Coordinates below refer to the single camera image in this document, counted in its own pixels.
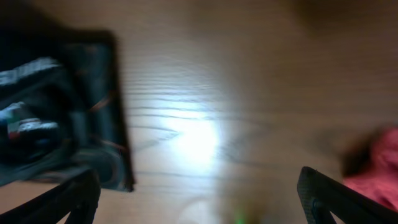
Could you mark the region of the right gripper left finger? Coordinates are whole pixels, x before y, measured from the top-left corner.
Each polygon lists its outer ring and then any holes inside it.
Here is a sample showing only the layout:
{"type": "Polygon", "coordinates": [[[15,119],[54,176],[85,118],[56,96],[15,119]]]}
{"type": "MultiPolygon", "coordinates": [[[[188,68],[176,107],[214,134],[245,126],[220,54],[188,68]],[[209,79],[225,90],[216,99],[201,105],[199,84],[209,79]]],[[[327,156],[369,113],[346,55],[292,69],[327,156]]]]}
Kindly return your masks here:
{"type": "Polygon", "coordinates": [[[101,194],[98,176],[86,170],[32,200],[1,214],[1,223],[91,224],[101,194]]]}

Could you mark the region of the black cycling jersey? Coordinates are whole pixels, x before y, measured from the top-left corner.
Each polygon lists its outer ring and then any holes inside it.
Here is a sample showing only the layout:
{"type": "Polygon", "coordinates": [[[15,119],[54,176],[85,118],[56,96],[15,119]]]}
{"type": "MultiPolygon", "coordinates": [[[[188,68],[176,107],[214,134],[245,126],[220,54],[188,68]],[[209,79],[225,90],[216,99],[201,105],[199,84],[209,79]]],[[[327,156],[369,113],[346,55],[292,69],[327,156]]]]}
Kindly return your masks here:
{"type": "Polygon", "coordinates": [[[130,192],[130,155],[111,37],[1,31],[1,185],[92,169],[130,192]]]}

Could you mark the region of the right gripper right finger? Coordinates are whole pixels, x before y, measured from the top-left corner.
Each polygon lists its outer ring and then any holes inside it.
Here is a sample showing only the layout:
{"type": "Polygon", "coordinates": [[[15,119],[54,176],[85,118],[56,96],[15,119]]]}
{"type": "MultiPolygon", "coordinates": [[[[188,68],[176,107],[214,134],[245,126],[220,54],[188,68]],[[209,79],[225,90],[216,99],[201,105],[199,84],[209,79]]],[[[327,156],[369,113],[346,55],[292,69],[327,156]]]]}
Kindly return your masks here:
{"type": "Polygon", "coordinates": [[[297,192],[307,222],[332,223],[337,216],[345,224],[393,224],[397,212],[345,187],[311,167],[303,167],[297,192]]]}

